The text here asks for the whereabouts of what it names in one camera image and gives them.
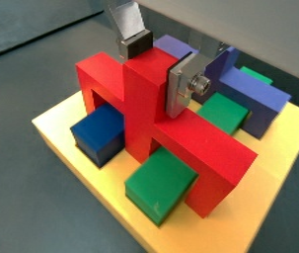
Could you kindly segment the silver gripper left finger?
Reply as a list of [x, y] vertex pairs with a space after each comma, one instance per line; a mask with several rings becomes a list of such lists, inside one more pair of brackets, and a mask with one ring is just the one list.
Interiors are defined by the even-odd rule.
[[145, 28], [138, 3], [102, 0], [104, 11], [117, 36], [120, 57], [132, 59], [152, 48], [152, 32]]

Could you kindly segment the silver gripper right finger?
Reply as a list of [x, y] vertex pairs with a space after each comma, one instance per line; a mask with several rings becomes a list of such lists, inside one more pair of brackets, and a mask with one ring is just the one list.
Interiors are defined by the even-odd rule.
[[177, 58], [166, 70], [165, 113], [175, 118], [187, 108], [191, 95], [204, 95], [211, 87], [211, 79], [204, 74], [205, 66], [213, 61], [223, 44], [191, 31], [188, 43], [166, 37], [164, 51]]

